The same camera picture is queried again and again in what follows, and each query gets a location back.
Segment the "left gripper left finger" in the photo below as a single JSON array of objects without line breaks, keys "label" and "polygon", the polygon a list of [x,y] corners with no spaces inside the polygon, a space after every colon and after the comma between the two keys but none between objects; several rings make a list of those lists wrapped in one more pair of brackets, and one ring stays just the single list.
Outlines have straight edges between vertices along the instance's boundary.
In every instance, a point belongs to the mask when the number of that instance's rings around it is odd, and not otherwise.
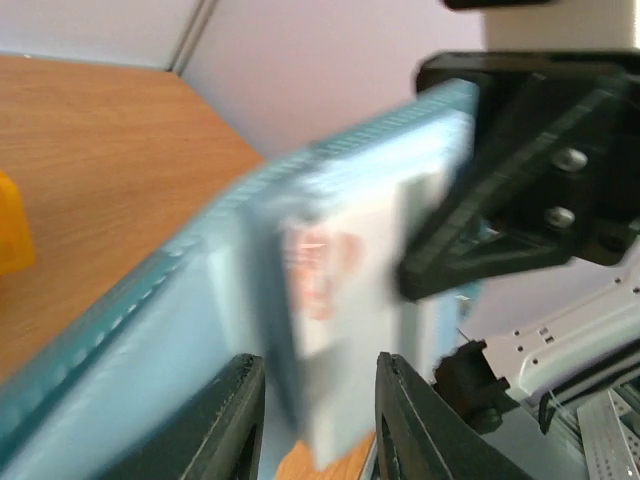
[{"label": "left gripper left finger", "polygon": [[101,477],[256,479],[264,415],[264,361],[236,355],[144,445]]}]

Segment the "teal card holder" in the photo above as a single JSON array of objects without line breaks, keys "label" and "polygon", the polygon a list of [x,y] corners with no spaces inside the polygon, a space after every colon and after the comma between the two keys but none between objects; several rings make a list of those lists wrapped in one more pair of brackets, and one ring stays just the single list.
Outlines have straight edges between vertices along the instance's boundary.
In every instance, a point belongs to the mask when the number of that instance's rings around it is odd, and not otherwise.
[{"label": "teal card holder", "polygon": [[477,97],[449,80],[224,192],[2,387],[2,477],[103,479],[251,354],[265,369],[256,479],[273,478],[303,440],[282,237],[304,183],[436,169],[445,194],[472,145]]}]

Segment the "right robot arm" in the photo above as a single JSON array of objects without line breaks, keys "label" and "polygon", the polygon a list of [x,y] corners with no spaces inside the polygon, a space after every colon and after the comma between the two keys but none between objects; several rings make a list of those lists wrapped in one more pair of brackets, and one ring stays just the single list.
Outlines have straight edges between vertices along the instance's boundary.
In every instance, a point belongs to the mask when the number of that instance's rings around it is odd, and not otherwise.
[{"label": "right robot arm", "polygon": [[639,58],[628,52],[446,52],[418,93],[478,90],[471,156],[412,235],[396,286],[417,301],[573,259],[625,265],[590,286],[558,279],[528,328],[471,340],[435,372],[440,398],[479,433],[529,401],[555,407],[639,372]]}]

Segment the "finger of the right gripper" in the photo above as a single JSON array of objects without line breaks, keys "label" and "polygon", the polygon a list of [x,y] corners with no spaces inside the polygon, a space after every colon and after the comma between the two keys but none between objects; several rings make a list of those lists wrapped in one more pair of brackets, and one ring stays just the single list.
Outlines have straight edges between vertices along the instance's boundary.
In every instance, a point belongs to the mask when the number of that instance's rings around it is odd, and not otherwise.
[{"label": "finger of the right gripper", "polygon": [[533,75],[409,242],[397,289],[409,300],[582,258],[611,266],[625,224],[603,201],[625,79]]}]

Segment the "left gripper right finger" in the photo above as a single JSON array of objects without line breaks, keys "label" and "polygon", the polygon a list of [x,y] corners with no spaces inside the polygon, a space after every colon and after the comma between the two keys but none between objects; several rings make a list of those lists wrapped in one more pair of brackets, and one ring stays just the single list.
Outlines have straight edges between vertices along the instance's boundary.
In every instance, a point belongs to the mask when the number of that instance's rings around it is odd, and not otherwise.
[{"label": "left gripper right finger", "polygon": [[382,479],[531,479],[467,426],[400,355],[378,356],[375,414]]}]

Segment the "white red printed card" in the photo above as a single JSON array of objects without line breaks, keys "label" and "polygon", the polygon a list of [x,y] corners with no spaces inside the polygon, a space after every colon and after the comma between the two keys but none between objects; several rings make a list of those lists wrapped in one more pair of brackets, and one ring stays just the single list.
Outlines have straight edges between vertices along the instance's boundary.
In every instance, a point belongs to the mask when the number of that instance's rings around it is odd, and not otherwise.
[{"label": "white red printed card", "polygon": [[394,273],[408,236],[439,203],[446,180],[436,169],[348,186],[308,180],[285,221],[302,437],[319,470],[372,430],[380,353],[397,353],[430,376],[456,342],[453,295],[407,302]]}]

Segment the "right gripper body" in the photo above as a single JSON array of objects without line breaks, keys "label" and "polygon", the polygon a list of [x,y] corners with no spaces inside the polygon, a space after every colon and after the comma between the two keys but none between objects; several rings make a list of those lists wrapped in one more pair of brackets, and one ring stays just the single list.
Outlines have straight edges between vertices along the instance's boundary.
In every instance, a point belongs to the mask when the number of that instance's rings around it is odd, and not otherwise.
[{"label": "right gripper body", "polygon": [[414,238],[418,268],[622,260],[639,220],[639,57],[447,52],[416,89],[479,89],[472,157]]}]

